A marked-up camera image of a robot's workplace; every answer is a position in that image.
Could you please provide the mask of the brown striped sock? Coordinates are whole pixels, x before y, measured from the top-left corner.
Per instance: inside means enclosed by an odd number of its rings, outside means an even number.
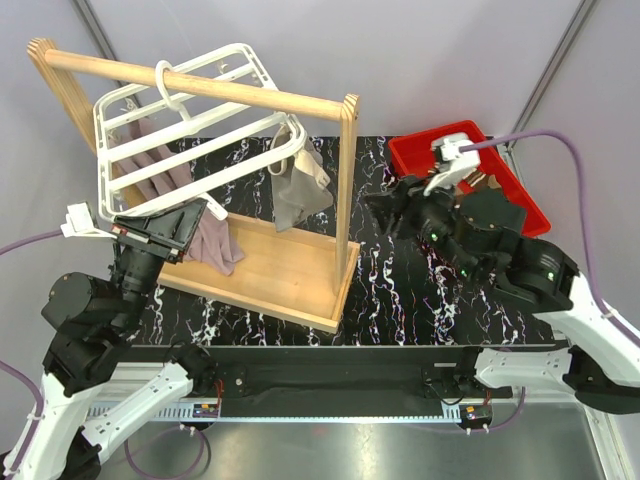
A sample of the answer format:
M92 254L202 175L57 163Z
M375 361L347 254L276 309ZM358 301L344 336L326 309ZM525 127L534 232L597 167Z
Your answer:
M483 189L501 190L502 186L495 175L476 170L465 178L465 182L473 191Z

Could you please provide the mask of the grey cream sock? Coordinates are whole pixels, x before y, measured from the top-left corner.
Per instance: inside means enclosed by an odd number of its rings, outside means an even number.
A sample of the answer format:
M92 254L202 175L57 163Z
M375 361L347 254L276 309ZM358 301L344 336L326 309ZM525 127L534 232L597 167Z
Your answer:
M294 155L267 167L271 178L274 225L283 232L333 205L329 175L310 138Z

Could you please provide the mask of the wooden clothes rack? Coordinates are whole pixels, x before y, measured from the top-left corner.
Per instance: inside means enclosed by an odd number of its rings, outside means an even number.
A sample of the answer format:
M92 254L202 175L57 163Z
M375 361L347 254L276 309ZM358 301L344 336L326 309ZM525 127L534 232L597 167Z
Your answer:
M354 274L359 246L349 238L359 99L340 102L281 91L255 51L234 43L180 65L151 68L57 49L32 39L27 53L97 158L99 216L116 218L115 197L140 182L276 125L291 136L284 145L210 174L154 200L134 197L129 216L142 218L200 201L226 218L244 251L237 272L223 275L195 261L162 269L162 285L314 329L335 332ZM130 174L122 160L196 134L249 108L262 118ZM340 125L336 233L278 232L266 221L226 214L211 191L300 153L301 116Z

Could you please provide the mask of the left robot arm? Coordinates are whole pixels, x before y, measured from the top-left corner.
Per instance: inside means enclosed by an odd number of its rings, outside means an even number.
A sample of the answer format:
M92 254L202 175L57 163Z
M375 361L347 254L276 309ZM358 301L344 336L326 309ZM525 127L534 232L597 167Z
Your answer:
M2 454L4 479L95 479L113 452L162 408L190 394L221 394L217 364L184 343L146 385L94 420L89 407L131 347L163 266L184 259L207 203L184 202L147 216L118 215L106 232L110 276L62 275L42 317L55 335L41 382L25 379L35 404L12 450Z

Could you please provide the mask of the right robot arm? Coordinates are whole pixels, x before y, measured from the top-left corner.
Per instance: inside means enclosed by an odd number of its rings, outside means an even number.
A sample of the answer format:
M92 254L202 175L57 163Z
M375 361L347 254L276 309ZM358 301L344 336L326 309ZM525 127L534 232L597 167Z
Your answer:
M638 413L638 331L615 325L613 312L598 308L586 276L562 249L523 234L523 207L498 189L457 196L415 177L364 202L383 234L425 241L463 280L569 343L547 352L467 347L448 378L460 393L534 387L571 394L604 413Z

